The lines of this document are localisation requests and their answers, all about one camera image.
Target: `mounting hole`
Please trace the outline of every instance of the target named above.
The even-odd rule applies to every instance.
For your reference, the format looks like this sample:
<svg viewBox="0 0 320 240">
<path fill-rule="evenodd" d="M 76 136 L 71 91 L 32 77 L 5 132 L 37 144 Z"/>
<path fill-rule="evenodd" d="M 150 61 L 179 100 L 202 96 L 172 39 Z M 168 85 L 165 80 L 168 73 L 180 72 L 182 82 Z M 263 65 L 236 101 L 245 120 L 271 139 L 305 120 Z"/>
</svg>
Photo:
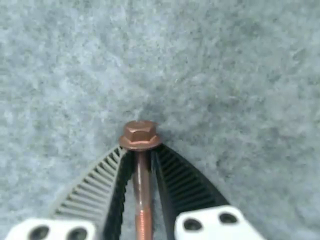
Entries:
<svg viewBox="0 0 320 240">
<path fill-rule="evenodd" d="M 67 237 L 67 240 L 85 240 L 87 238 L 87 230 L 82 227 L 73 229 Z"/>
<path fill-rule="evenodd" d="M 41 225 L 33 229 L 29 234 L 29 240 L 42 240 L 48 236 L 49 227 Z"/>
<path fill-rule="evenodd" d="M 234 224 L 238 221 L 234 215 L 226 212 L 220 214 L 219 218 L 220 218 L 220 221 L 224 224 Z"/>
<path fill-rule="evenodd" d="M 188 218 L 184 221 L 183 226 L 186 230 L 189 231 L 198 231 L 202 229 L 202 224 L 194 218 Z"/>
</svg>

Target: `gray textured surface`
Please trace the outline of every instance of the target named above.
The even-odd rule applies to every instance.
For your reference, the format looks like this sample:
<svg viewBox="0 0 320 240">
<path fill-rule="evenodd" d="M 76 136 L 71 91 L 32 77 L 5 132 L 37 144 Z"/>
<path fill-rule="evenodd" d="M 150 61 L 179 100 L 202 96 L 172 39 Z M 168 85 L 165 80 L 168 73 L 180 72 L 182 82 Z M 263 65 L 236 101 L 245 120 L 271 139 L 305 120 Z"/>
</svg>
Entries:
<svg viewBox="0 0 320 240">
<path fill-rule="evenodd" d="M 1 237 L 149 119 L 267 238 L 319 239 L 319 4 L 0 1 Z"/>
</svg>

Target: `bolt shaft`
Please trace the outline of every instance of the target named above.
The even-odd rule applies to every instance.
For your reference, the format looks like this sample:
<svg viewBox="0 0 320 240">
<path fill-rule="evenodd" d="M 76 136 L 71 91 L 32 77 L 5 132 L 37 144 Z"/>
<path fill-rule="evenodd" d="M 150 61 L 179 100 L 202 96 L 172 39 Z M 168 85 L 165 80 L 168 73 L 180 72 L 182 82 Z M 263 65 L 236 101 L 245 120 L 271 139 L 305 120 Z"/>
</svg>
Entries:
<svg viewBox="0 0 320 240">
<path fill-rule="evenodd" d="M 135 196 L 135 228 L 137 240 L 152 240 L 152 212 L 150 193 L 150 172 L 146 151 L 135 152 L 133 173 Z"/>
</svg>

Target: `bolt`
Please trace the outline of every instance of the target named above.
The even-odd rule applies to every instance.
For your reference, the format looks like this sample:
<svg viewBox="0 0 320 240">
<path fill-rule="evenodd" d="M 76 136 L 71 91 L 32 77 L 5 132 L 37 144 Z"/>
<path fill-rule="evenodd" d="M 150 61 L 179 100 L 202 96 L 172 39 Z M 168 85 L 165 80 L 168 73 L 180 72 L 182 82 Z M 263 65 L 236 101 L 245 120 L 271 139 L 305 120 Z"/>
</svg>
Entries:
<svg viewBox="0 0 320 240">
<path fill-rule="evenodd" d="M 133 190 L 135 196 L 135 230 L 137 240 L 152 240 L 150 162 L 148 150 L 161 144 L 152 121 L 130 121 L 124 126 L 119 144 L 134 151 Z"/>
</svg>

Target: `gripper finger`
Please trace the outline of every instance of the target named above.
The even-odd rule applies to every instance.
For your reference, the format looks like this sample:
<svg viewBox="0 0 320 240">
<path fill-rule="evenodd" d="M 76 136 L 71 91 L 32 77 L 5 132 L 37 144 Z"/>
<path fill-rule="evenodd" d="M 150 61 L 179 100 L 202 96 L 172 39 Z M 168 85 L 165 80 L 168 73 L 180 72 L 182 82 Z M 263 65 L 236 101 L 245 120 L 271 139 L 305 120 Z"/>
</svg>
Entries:
<svg viewBox="0 0 320 240">
<path fill-rule="evenodd" d="M 100 239 L 119 239 L 132 172 L 132 153 L 113 147 L 66 188 L 49 209 L 48 218 L 90 221 Z"/>
</svg>

